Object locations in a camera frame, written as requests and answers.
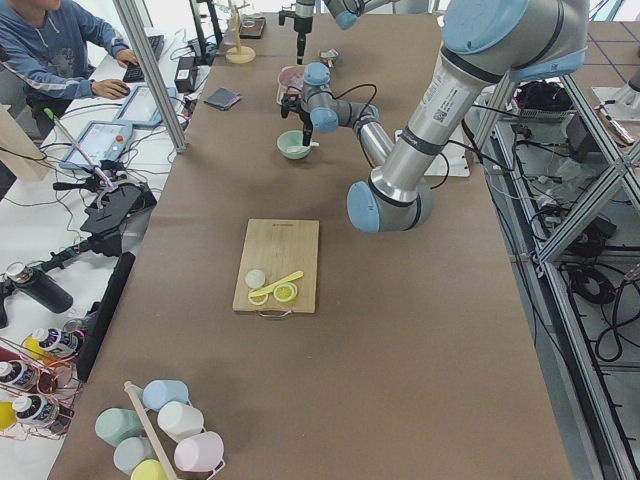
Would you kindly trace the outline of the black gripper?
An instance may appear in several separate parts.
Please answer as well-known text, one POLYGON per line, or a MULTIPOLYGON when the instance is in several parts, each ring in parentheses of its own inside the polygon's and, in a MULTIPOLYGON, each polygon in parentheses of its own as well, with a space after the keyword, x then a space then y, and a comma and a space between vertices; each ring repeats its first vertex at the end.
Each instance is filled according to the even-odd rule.
POLYGON ((303 124, 302 145, 307 147, 311 145, 313 135, 313 125, 311 124, 310 114, 302 107, 302 92, 299 90, 287 89, 280 99, 280 116, 286 119, 290 114, 297 114, 303 124))
POLYGON ((292 9, 281 9, 278 12, 280 26, 285 24, 287 18, 291 18, 294 22, 294 31, 298 33, 296 39, 296 62, 298 64, 304 62, 306 34, 312 32, 313 15, 313 4, 295 4, 292 9))

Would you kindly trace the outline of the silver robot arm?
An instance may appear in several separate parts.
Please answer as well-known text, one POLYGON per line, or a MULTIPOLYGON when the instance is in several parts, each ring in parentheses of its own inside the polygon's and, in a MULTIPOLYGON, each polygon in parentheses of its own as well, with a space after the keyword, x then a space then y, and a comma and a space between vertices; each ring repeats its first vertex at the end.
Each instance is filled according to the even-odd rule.
MULTIPOLYGON (((342 29, 351 28, 357 19, 372 10, 391 3, 391 0, 326 0, 323 4, 342 29)), ((278 12, 278 24, 284 26, 287 19, 293 20, 296 38, 296 64, 304 63, 307 36, 312 32, 316 2, 297 0, 290 7, 278 12)))
POLYGON ((590 6, 586 1, 453 1, 444 14, 433 77, 397 140, 384 131, 371 103, 349 102, 330 89, 329 68, 306 65, 298 92, 286 93, 281 114, 313 133, 353 130, 374 168, 347 195, 348 216, 361 232, 407 231, 433 208, 424 175, 481 91, 504 77, 514 82, 572 73, 584 63, 590 6))

